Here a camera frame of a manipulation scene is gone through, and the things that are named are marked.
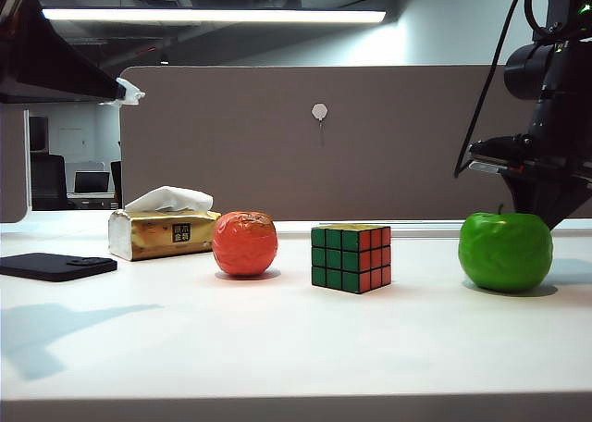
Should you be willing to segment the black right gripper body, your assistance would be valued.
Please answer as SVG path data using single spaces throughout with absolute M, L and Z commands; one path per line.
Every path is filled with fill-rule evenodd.
M 545 142 L 529 134 L 516 134 L 478 141 L 469 147 L 468 167 L 488 173 L 533 179 L 579 179 L 591 181 L 591 160 L 554 155 Z

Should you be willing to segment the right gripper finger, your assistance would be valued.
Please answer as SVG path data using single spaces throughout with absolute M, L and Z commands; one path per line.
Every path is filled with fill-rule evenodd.
M 550 230 L 591 198 L 589 182 L 584 179 L 569 178 L 554 183 L 552 187 L 545 212 L 545 223 Z
M 548 207 L 546 186 L 511 172 L 503 172 L 502 178 L 510 190 L 515 212 L 543 216 Z

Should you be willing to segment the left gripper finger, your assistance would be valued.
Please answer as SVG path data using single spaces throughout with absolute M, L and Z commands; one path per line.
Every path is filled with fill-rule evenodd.
M 56 33 L 38 0 L 22 0 L 12 17 L 1 20 L 1 90 L 101 96 L 117 88 L 123 98 L 108 102 L 138 102 L 137 88 L 110 77 Z
M 117 88 L 109 95 L 89 95 L 79 93 L 65 93 L 60 91 L 41 90 L 25 93 L 11 93 L 1 90 L 1 102 L 4 104 L 40 104 L 40 103 L 74 103 L 74 102 L 108 102 L 123 98 L 123 89 Z

